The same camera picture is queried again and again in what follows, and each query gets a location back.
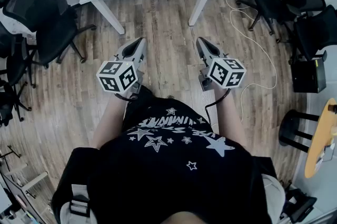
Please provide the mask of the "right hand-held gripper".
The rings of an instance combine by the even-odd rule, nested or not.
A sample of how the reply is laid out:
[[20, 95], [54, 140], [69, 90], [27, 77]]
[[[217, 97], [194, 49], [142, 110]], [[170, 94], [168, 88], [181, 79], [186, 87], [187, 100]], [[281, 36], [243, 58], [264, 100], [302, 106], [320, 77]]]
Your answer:
[[207, 57], [219, 57], [211, 60], [211, 64], [200, 71], [199, 81], [203, 91], [208, 91], [218, 85], [222, 89], [232, 89], [240, 86], [246, 69], [238, 59], [226, 58], [227, 54], [213, 42], [198, 37], [196, 48], [202, 61]]

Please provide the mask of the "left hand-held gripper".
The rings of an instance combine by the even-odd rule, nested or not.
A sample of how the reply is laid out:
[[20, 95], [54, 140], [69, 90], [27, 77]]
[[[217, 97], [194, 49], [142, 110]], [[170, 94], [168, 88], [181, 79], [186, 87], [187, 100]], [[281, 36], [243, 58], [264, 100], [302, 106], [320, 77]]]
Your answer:
[[128, 91], [138, 93], [144, 73], [139, 70], [146, 55], [146, 39], [130, 40], [121, 46], [117, 55], [103, 61], [96, 77], [105, 92], [124, 94]]

